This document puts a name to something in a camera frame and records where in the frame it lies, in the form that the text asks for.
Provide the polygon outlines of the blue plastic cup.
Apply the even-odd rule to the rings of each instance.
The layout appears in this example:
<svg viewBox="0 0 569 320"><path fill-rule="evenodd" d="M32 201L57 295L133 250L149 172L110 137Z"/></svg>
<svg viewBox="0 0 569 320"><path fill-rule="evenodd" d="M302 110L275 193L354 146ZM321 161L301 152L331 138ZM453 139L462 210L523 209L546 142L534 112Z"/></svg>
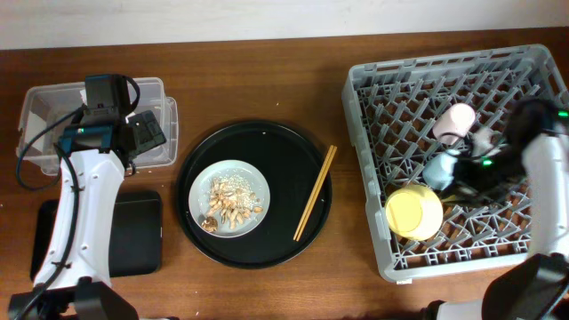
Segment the blue plastic cup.
<svg viewBox="0 0 569 320"><path fill-rule="evenodd" d="M425 183L435 190L447 188L453 182L453 167L459 154L457 150L447 150L428 161L422 171Z"/></svg>

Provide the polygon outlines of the pink plastic cup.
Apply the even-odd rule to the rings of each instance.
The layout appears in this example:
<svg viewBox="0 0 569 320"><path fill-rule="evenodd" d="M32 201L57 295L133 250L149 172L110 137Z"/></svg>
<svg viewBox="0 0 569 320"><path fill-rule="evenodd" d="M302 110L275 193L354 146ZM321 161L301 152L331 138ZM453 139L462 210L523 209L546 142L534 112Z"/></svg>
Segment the pink plastic cup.
<svg viewBox="0 0 569 320"><path fill-rule="evenodd" d="M439 142L452 145L467 135L475 119L475 110L470 105L457 103L436 120L432 132Z"/></svg>

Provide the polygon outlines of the yellow plastic bowl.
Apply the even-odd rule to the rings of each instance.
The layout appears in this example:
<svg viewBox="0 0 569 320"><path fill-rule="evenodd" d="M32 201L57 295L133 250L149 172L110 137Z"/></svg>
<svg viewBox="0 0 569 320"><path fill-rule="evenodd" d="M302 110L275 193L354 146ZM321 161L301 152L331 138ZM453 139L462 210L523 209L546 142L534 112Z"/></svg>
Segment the yellow plastic bowl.
<svg viewBox="0 0 569 320"><path fill-rule="evenodd" d="M393 192L385 204L389 228L415 241L434 236L443 223L443 205L437 194L422 185L407 185Z"/></svg>

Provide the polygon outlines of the grey plate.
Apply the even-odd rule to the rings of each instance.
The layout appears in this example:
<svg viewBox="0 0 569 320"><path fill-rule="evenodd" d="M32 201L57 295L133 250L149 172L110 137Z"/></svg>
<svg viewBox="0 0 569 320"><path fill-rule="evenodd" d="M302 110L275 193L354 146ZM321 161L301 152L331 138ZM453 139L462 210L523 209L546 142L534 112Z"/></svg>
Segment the grey plate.
<svg viewBox="0 0 569 320"><path fill-rule="evenodd" d="M201 223L204 221L204 215L209 209L209 191L212 179L234 174L240 175L250 182L252 191L260 199L260 205L264 208L264 213L257 218L247 221L244 225L238 226L235 230L230 230L229 226L225 225L219 231L209 233L201 227ZM268 182L257 168L244 161L224 160L208 166L197 175L188 194L188 207L193 222L207 234L218 238L237 238L252 232L260 225L268 214L270 200Z"/></svg>

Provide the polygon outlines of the peanut shells and rice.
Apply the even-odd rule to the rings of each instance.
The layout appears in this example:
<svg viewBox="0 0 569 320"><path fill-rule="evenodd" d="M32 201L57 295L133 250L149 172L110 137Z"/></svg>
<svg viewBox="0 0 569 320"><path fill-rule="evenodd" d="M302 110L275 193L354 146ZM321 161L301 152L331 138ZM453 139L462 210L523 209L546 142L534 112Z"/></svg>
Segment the peanut shells and rice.
<svg viewBox="0 0 569 320"><path fill-rule="evenodd" d="M264 213L250 182L237 174L212 179L208 204L201 227L209 233L225 225L235 230Z"/></svg>

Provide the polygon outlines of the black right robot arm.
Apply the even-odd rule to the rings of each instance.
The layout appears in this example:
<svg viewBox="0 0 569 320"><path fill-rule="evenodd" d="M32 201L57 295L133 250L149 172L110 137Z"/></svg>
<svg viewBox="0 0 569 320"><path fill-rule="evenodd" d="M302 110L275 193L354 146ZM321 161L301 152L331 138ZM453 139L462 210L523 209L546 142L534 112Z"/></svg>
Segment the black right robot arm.
<svg viewBox="0 0 569 320"><path fill-rule="evenodd" d="M496 154L461 158L440 196L457 205L498 203L526 182L531 191L526 259L471 302L435 300L424 319L566 319L568 317L568 112L551 100L519 101Z"/></svg>

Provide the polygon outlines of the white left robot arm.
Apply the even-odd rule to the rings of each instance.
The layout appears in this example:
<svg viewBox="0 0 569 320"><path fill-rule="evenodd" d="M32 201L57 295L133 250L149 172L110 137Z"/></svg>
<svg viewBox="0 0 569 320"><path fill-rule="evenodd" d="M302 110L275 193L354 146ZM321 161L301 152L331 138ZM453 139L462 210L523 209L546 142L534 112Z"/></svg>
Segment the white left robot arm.
<svg viewBox="0 0 569 320"><path fill-rule="evenodd" d="M109 246L116 197L139 154L165 144L155 115L101 119L69 115L54 149L61 192L52 235L30 292L14 294L11 319L136 319L136 309L111 287Z"/></svg>

